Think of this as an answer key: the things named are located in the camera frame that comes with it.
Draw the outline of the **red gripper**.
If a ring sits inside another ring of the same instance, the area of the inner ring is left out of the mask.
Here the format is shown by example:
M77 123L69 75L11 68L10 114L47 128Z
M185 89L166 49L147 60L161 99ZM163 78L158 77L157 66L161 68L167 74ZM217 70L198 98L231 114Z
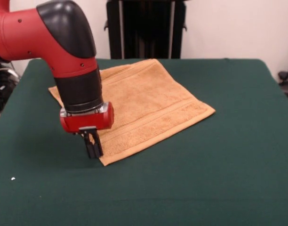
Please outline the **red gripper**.
M90 159L103 156L103 149L97 130L110 129L114 123L114 108L111 102L103 103L99 108L86 113L69 114L64 108L60 110L60 122L68 133L83 135Z

